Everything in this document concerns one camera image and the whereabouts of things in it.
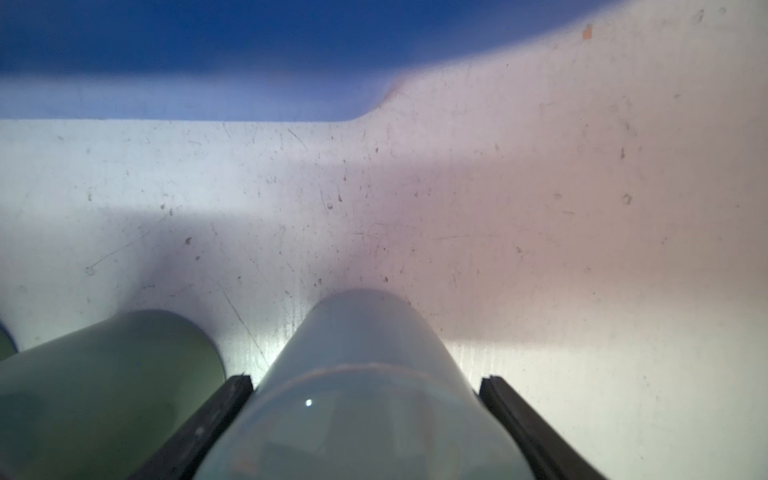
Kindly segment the light blue tea canister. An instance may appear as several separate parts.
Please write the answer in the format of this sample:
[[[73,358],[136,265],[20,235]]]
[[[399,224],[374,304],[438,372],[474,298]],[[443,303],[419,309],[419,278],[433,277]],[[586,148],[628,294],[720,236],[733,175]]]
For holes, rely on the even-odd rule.
[[[200,479],[529,479],[533,472],[405,300],[329,296],[197,470]]]

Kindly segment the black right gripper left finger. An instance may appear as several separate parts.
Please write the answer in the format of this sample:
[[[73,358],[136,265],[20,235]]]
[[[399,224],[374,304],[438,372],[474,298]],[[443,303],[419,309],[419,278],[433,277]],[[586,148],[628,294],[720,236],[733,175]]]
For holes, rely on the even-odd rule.
[[[227,379],[128,479],[192,479],[254,392],[251,377]]]

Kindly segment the green tea canister back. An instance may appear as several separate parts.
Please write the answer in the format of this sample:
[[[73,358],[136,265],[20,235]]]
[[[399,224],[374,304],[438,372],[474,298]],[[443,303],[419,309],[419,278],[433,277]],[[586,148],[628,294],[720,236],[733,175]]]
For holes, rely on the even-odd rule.
[[[1,476],[125,479],[224,381],[213,341],[162,310],[19,352],[1,363]]]

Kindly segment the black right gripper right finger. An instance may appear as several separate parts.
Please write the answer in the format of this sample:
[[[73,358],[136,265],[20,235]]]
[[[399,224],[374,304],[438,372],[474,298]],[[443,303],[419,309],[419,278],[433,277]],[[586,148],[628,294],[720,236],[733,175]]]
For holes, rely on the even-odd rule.
[[[536,479],[606,480],[503,377],[483,378],[479,399],[517,443]]]

